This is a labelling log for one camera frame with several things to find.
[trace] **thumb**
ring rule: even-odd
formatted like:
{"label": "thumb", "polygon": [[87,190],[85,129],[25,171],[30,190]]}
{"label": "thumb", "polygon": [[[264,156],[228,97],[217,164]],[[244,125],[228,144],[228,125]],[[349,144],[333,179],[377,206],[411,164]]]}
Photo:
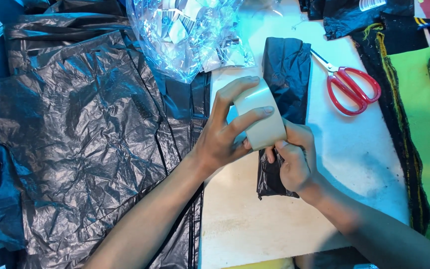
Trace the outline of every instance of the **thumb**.
{"label": "thumb", "polygon": [[308,165],[306,163],[306,159],[303,153],[302,148],[299,146],[295,146],[293,144],[289,144],[286,141],[279,140],[275,143],[275,147],[278,150],[279,154],[293,166],[301,166]]}

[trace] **scissors blade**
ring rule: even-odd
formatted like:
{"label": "scissors blade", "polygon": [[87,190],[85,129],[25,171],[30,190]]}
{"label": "scissors blade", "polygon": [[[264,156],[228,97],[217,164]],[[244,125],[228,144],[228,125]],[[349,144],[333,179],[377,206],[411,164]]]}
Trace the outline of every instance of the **scissors blade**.
{"label": "scissors blade", "polygon": [[328,61],[326,61],[321,55],[319,55],[316,51],[313,49],[311,50],[311,54],[326,68],[329,72],[336,72],[338,71],[338,68],[330,64]]}

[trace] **packing tape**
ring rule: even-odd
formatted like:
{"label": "packing tape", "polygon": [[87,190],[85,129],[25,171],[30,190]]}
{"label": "packing tape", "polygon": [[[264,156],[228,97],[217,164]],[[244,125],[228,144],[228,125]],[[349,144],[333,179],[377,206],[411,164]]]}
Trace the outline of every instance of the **packing tape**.
{"label": "packing tape", "polygon": [[257,86],[242,92],[233,103],[238,115],[257,107],[272,106],[275,109],[268,118],[254,123],[245,131],[254,151],[274,145],[278,140],[286,140],[283,119],[264,79],[260,79],[260,84]]}

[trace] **forearm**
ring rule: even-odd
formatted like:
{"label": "forearm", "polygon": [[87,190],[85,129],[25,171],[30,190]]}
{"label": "forearm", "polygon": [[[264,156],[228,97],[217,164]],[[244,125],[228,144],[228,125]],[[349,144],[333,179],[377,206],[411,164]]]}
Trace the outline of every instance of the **forearm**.
{"label": "forearm", "polygon": [[321,175],[308,191],[318,195],[309,203],[379,268],[430,269],[430,241],[424,236],[348,197]]}
{"label": "forearm", "polygon": [[117,223],[86,264],[86,269],[144,268],[175,220],[210,175],[189,154],[176,169]]}

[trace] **red scissors handle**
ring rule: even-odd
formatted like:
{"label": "red scissors handle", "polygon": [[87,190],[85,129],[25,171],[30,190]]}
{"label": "red scissors handle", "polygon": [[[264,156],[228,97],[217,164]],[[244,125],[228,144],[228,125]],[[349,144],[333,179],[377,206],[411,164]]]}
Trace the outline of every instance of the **red scissors handle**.
{"label": "red scissors handle", "polygon": [[[369,84],[373,87],[374,90],[374,97],[369,98],[363,92],[363,90],[356,84],[356,82],[346,73],[346,71],[353,72],[362,78],[366,79]],[[342,78],[350,88],[348,88],[339,78]],[[381,96],[381,87],[379,87],[379,84],[363,71],[357,70],[355,68],[351,67],[340,67],[336,73],[336,75],[328,76],[327,80],[328,84],[328,94],[330,95],[331,100],[333,101],[333,104],[336,106],[336,108],[341,111],[342,113],[348,115],[348,116],[354,116],[357,114],[362,113],[364,110],[366,110],[367,105],[376,102],[379,97]],[[332,84],[335,84],[342,92],[344,92],[348,97],[353,100],[358,106],[359,109],[357,111],[351,111],[343,107],[339,101],[337,100],[336,96],[333,93]]]}

